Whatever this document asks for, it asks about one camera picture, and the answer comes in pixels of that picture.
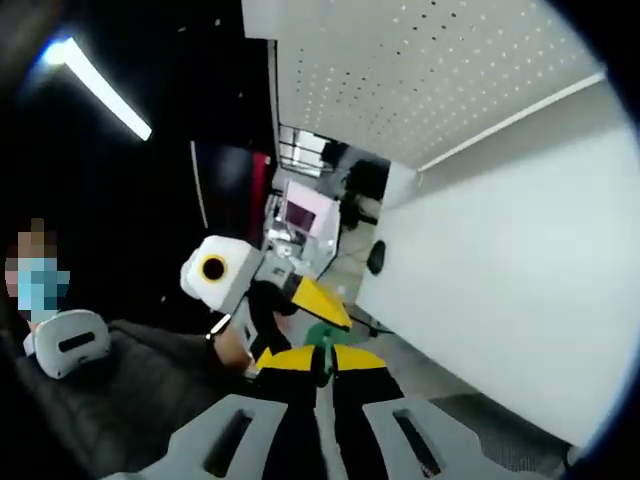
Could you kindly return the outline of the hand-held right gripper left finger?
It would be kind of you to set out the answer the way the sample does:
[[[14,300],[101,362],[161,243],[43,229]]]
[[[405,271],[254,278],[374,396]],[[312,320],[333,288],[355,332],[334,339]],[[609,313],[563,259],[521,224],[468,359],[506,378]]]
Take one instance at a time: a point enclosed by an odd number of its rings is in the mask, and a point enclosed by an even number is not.
[[[319,479],[313,345],[264,361],[249,396],[227,395],[171,437],[170,479]]]

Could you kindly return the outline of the person's left hand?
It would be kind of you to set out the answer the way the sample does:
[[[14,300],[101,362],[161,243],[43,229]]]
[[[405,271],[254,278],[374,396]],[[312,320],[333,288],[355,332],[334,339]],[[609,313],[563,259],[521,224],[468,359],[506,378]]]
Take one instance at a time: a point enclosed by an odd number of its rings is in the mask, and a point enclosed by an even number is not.
[[[233,327],[226,328],[214,337],[214,349],[226,368],[247,378],[256,376],[255,362],[247,353],[241,335]]]

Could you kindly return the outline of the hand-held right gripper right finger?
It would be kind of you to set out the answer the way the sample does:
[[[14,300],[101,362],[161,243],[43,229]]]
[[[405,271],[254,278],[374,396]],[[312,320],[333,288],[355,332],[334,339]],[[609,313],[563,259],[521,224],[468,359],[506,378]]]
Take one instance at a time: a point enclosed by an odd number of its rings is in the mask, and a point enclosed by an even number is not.
[[[481,479],[478,437],[431,402],[407,396],[375,354],[332,347],[340,453],[351,479]]]

